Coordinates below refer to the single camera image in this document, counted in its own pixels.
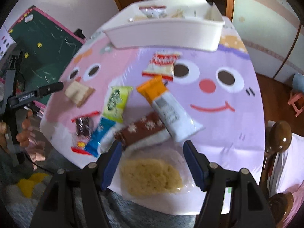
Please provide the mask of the person's left hand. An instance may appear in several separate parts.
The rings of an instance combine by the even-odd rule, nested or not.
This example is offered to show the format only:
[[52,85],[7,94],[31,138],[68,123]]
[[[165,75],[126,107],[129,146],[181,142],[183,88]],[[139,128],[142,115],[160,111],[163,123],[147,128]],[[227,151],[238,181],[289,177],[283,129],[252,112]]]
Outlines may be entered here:
[[[27,110],[26,118],[23,120],[21,124],[22,132],[16,136],[17,142],[23,148],[28,147],[30,143],[29,138],[31,137],[31,131],[32,131],[30,118],[32,116],[33,116],[32,110]],[[7,147],[7,141],[5,137],[6,131],[7,131],[7,125],[1,122],[1,148],[5,151],[5,153],[9,153]]]

